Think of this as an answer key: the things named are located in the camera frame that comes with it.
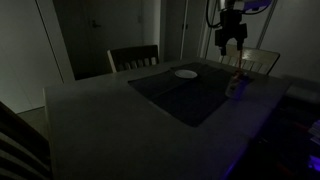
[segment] door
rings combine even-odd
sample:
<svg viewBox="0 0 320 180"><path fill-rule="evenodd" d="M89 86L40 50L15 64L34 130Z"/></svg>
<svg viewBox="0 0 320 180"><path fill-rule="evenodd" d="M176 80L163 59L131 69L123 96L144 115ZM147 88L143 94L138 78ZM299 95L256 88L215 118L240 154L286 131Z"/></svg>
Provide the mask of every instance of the door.
<svg viewBox="0 0 320 180"><path fill-rule="evenodd" d="M167 0L164 60L180 59L186 0Z"/></svg>
<svg viewBox="0 0 320 180"><path fill-rule="evenodd" d="M206 0L188 0L182 58L195 58L200 54L206 2Z"/></svg>
<svg viewBox="0 0 320 180"><path fill-rule="evenodd" d="M99 74L111 72L107 50L141 46L141 0L84 0Z"/></svg>
<svg viewBox="0 0 320 180"><path fill-rule="evenodd" d="M35 0L0 1L0 100L14 112L44 106L62 78Z"/></svg>

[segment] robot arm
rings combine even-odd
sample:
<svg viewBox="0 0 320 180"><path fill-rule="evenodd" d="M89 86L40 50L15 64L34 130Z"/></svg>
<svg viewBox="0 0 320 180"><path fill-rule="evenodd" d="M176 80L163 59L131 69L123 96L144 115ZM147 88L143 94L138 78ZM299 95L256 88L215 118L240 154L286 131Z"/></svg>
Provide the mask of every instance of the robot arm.
<svg viewBox="0 0 320 180"><path fill-rule="evenodd" d="M232 38L235 38L237 41L237 49L242 50L244 39L247 38L247 25L240 24L242 14L247 14L247 10L259 10L260 7L265 7L266 9L271 4L272 0L218 1L220 10L219 25L222 28L215 32L215 45L219 46L221 55L224 56L226 55L226 44ZM216 26L209 24L209 27L215 28Z"/></svg>

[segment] chair back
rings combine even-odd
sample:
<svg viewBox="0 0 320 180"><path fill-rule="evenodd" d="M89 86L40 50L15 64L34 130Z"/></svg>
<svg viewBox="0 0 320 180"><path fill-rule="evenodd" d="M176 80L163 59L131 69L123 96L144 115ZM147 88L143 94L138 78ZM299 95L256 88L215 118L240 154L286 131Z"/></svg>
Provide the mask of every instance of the chair back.
<svg viewBox="0 0 320 180"><path fill-rule="evenodd" d="M0 157L0 168L26 179L51 178L48 141L0 101L0 149L8 155ZM26 164L17 163L14 158ZM0 179L12 179L0 172Z"/></svg>
<svg viewBox="0 0 320 180"><path fill-rule="evenodd" d="M158 46L138 46L108 50L112 72L159 64Z"/></svg>
<svg viewBox="0 0 320 180"><path fill-rule="evenodd" d="M220 56L219 62L231 66L239 66L240 52L236 45L226 46L227 55ZM280 54L277 52L264 51L253 48L243 48L241 68L260 74L269 75L274 65L277 63Z"/></svg>

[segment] chair slat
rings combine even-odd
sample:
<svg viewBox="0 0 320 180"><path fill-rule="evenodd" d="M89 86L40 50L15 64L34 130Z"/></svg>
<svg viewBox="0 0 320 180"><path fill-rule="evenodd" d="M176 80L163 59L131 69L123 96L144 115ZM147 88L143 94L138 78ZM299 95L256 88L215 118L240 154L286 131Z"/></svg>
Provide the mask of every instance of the chair slat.
<svg viewBox="0 0 320 180"><path fill-rule="evenodd" d="M108 58L113 72L120 71L120 69L118 68L119 64L130 64L133 60L137 62L137 67L141 67L139 60L141 60L143 64L142 66L150 66L153 65L151 58L155 58L155 64L159 63L158 46L149 45L109 50ZM125 67L124 69L128 70L133 68L134 67Z"/></svg>
<svg viewBox="0 0 320 180"><path fill-rule="evenodd" d="M124 68L125 70L130 70L131 69L130 63L127 63L127 62L124 63L124 67L125 67Z"/></svg>
<svg viewBox="0 0 320 180"><path fill-rule="evenodd" d="M38 161L31 158L29 155L21 151L20 149L12 146L11 144L3 141L0 139L0 149L7 152L8 154L11 154L12 156L20 159L24 163L28 164L35 170L37 170L39 173L41 173L45 177L50 177L51 173L46 168L43 167Z"/></svg>
<svg viewBox="0 0 320 180"><path fill-rule="evenodd" d="M132 68L132 69L137 69L137 68L138 68L138 65L137 65L137 62L136 62L136 61L132 61L132 62L131 62L131 68Z"/></svg>
<svg viewBox="0 0 320 180"><path fill-rule="evenodd" d="M157 60L155 57L151 58L151 65L156 65L157 64Z"/></svg>
<svg viewBox="0 0 320 180"><path fill-rule="evenodd" d="M27 179L32 179L32 180L41 180L42 178L39 177L38 175L34 174L33 172L27 170L26 168L11 162L5 158L0 157L0 167L8 170L10 172L13 172L21 177L25 177Z"/></svg>
<svg viewBox="0 0 320 180"><path fill-rule="evenodd" d="M247 63L247 61L246 61L246 60L242 60L242 62L243 62L243 63L241 64L241 68L242 68L242 69L244 69L244 67L245 67L245 65L246 65L246 63Z"/></svg>
<svg viewBox="0 0 320 180"><path fill-rule="evenodd" d="M227 55L220 56L219 61L221 57L223 57L223 59L225 59L226 57L239 59L240 52L237 50L236 45L228 44L226 46L226 49L227 49ZM252 49L247 47L243 48L242 59L248 62L254 62L252 63L251 67L249 66L247 69L249 69L250 71L261 73L261 74L262 74L262 72L260 71L261 67L257 68L258 71L255 71L255 68L257 65L256 63L262 64L262 66L267 65L268 69L266 70L266 72L264 71L263 74L268 75L271 72L274 65L277 63L279 57L280 57L280 54L276 52Z"/></svg>
<svg viewBox="0 0 320 180"><path fill-rule="evenodd" d="M24 146L42 163L50 164L48 141L3 103L0 107L0 132Z"/></svg>
<svg viewBox="0 0 320 180"><path fill-rule="evenodd" d="M52 177L48 141L2 102L0 102L0 132L23 146L33 154L34 157L0 139L1 150L7 152L12 157L21 160L43 177ZM31 172L25 167L22 167L9 159L5 159L4 157L0 157L0 167L26 179L42 179L42 177L39 177L34 172Z"/></svg>
<svg viewBox="0 0 320 180"><path fill-rule="evenodd" d="M222 64L223 58L224 58L224 56L220 56L220 57L219 57L219 63Z"/></svg>

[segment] floor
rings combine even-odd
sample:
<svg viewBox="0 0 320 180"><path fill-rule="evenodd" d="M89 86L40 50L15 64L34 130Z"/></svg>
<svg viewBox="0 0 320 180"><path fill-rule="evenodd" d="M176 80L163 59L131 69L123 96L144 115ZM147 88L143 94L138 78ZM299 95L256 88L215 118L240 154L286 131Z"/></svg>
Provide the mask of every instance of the floor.
<svg viewBox="0 0 320 180"><path fill-rule="evenodd" d="M308 129L320 119L320 105L286 97L269 118L229 179L319 180L309 168L309 156L320 157Z"/></svg>

